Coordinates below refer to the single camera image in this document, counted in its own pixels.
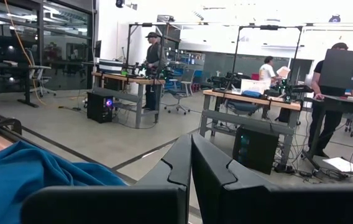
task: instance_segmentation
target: concrete floor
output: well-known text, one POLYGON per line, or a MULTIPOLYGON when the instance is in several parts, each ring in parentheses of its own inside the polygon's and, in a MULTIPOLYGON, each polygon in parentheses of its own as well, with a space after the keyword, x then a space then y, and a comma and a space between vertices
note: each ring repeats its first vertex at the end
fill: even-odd
MULTIPOLYGON (((181 112, 175 110, 171 113, 165 113, 162 109, 160 122, 151 129, 131 129, 117 122, 98 124, 95 121, 86 118, 84 111, 78 113, 66 109, 59 109, 59 106, 77 106, 76 97, 78 91, 59 91, 57 97, 46 95, 42 101, 46 104, 41 105, 33 95, 33 102, 40 105, 39 108, 31 108, 16 101, 21 98, 21 93, 0 94, 0 114, 4 116, 15 117, 21 120, 22 125, 27 128, 48 137, 76 152, 84 154, 95 161, 98 161, 108 167, 115 167, 117 171, 128 176, 128 181, 133 182, 142 178, 160 158, 172 146, 172 142, 185 133, 194 132, 199 125, 200 111, 203 106, 204 96, 202 93, 195 93, 193 97, 182 100, 183 105, 191 108, 191 113, 184 116, 181 112)), ((176 102, 169 94, 166 94, 162 103, 171 104, 176 102)), ((269 116, 271 119, 278 115, 278 108, 271 108, 269 116)), ((253 119, 258 119, 260 113, 253 115, 253 119)), ((135 114, 118 113, 119 122, 128 126, 134 125, 135 114)), ((141 128, 153 126, 153 117, 143 117, 141 128)), ((302 112, 300 116, 301 126, 296 130, 296 140, 293 144, 296 146, 306 144, 304 142, 307 123, 311 122, 310 113, 302 112)), ((353 138, 350 138, 344 132, 344 128, 338 129, 331 139, 326 153, 329 156, 344 156, 351 158, 353 154, 353 138)), ((63 151, 57 146, 51 145, 40 138, 24 131, 23 135, 37 144, 46 147, 54 153, 70 161, 82 161, 80 158, 63 151)), ((217 133, 210 139, 217 147, 226 154, 231 155, 234 138, 224 134, 217 133)), ((291 157, 299 155, 301 146, 292 149, 291 157)), ((294 162, 294 166, 299 170, 310 172, 311 165, 301 159, 294 162)), ((333 182, 332 180, 309 179, 304 180, 295 175, 278 174, 272 172, 271 175, 259 173, 271 182, 276 184, 298 185, 307 183, 333 182)), ((346 182, 353 182, 353 177, 346 182)), ((190 222, 201 223, 198 201, 192 181, 190 195, 190 222)))

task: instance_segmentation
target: blue light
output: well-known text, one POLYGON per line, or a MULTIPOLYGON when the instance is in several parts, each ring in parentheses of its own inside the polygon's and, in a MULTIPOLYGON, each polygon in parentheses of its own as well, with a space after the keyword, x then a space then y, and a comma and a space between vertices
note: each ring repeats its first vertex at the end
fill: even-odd
POLYGON ((113 105, 112 100, 111 100, 111 99, 107 99, 107 100, 106 100, 106 106, 107 106, 107 107, 111 107, 112 105, 113 105))

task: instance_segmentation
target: paper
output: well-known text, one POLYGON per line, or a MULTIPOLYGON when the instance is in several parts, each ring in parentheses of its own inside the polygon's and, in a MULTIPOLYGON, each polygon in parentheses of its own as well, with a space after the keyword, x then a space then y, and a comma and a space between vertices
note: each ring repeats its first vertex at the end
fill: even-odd
POLYGON ((283 66, 277 70, 277 75, 283 78, 287 78, 288 73, 290 72, 290 69, 287 68, 286 66, 283 66))
POLYGON ((332 159, 323 159, 323 161, 332 165, 341 172, 353 172, 353 163, 346 161, 345 159, 342 159, 340 157, 332 159))

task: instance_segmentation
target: person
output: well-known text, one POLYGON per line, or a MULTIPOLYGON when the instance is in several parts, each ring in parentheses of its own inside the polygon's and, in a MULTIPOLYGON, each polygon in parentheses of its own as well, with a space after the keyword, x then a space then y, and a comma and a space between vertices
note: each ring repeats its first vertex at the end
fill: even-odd
MULTIPOLYGON (((155 32, 150 32, 145 38, 151 44, 147 49, 146 63, 149 69, 146 70, 146 75, 151 74, 151 70, 157 69, 158 66, 164 66, 166 63, 165 51, 161 53, 161 45, 159 43, 159 36, 155 32)), ((156 92, 154 86, 146 85, 146 105, 144 109, 156 110, 156 92)))
MULTIPOLYGON (((348 50, 348 46, 345 43, 336 43, 333 45, 333 47, 331 47, 331 49, 348 50)), ((314 98, 318 100, 322 100, 324 99, 324 95, 344 96, 345 89, 343 88, 334 88, 334 87, 319 85, 319 79, 320 79, 321 69, 323 67, 323 62, 324 60, 320 61, 316 65, 316 68, 314 69, 313 78, 311 82, 311 87, 314 91, 314 98)), ((327 146, 327 143, 330 141, 332 134, 335 132, 336 128, 341 122, 342 113, 337 111, 326 111, 326 114, 324 116, 325 121, 324 121, 323 131, 319 136, 316 149, 312 149, 311 144, 314 138, 314 132, 316 131, 316 125, 319 121, 320 113, 321 113, 321 106, 316 103, 313 103, 312 123, 309 129, 308 146, 311 151, 313 150, 314 155, 328 157, 323 152, 323 150, 327 146)))
POLYGON ((259 80, 267 82, 267 86, 270 87, 280 79, 281 77, 278 77, 273 71, 273 57, 265 57, 264 64, 259 68, 259 80))

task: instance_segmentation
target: computer monitor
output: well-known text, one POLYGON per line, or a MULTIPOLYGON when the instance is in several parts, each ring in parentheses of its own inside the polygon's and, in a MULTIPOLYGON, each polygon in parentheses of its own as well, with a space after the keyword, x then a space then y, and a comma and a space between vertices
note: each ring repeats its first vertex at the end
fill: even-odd
POLYGON ((95 42, 95 57, 100 58, 101 57, 101 46, 102 46, 102 40, 98 40, 95 42))
POLYGON ((353 90, 353 51, 329 49, 319 84, 353 90))

